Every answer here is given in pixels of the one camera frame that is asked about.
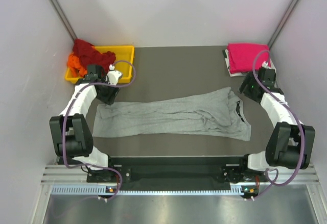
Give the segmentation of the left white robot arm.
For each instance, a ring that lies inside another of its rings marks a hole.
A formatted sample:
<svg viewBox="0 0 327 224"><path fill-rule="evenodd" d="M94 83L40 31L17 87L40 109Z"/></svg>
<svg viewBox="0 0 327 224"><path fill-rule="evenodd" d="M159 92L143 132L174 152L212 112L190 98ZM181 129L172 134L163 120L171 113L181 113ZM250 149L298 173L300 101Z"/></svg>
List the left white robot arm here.
<svg viewBox="0 0 327 224"><path fill-rule="evenodd" d="M114 179L116 169L109 165L110 157L94 147L86 116L95 99L113 104L121 77L122 73L113 64L109 65L109 71L100 65L88 65L87 74L75 83L66 108L60 115L51 117L49 122L55 154L98 170L99 177L107 182Z"/></svg>

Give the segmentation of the grey t shirt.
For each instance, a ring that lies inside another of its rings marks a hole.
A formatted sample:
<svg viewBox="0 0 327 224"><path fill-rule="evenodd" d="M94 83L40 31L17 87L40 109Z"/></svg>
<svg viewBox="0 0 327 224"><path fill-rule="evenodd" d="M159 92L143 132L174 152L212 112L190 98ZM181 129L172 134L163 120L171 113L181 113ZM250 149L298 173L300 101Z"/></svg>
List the grey t shirt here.
<svg viewBox="0 0 327 224"><path fill-rule="evenodd" d="M98 105L93 136L187 134L249 141L251 125L243 102L231 88L156 102L116 102Z"/></svg>

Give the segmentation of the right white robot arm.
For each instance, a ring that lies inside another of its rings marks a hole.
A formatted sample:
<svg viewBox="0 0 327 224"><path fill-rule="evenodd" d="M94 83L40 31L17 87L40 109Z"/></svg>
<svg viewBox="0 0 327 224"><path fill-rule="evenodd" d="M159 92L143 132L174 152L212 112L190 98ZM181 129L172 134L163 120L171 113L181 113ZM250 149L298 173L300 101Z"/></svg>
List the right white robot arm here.
<svg viewBox="0 0 327 224"><path fill-rule="evenodd" d="M280 88L275 87L275 70L261 67L256 74L268 92L258 84L254 74L249 72L239 88L239 93L261 105L274 129L264 151L245 156L247 163L238 169L239 176L244 181L252 180L258 171L264 171L266 168L295 169L301 149L298 124L285 107L287 102L284 93Z"/></svg>

